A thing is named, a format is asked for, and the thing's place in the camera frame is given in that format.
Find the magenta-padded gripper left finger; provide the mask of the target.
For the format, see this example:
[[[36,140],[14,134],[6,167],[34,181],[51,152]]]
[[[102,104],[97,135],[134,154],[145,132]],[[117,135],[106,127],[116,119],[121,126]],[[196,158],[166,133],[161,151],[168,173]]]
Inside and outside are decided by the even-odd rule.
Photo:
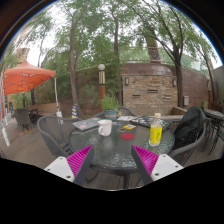
[[[90,145],[68,157],[59,156],[45,171],[82,186],[93,156],[94,146]]]

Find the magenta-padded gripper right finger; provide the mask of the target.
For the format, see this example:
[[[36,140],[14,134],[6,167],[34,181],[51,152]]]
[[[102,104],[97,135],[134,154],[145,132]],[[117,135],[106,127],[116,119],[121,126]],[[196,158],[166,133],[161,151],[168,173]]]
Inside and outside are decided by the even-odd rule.
[[[182,166],[167,154],[157,155],[137,145],[131,146],[131,155],[144,185],[182,169]]]

